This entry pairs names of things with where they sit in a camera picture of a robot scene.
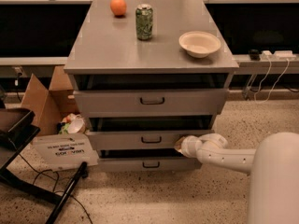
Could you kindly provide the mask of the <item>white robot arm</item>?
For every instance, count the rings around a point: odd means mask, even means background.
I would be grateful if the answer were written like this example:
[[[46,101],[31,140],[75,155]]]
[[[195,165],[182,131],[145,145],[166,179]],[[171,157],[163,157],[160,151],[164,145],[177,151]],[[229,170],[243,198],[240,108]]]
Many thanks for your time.
[[[175,150],[250,175],[247,224],[299,224],[299,134],[274,133],[255,149],[229,149],[217,133],[188,135]]]

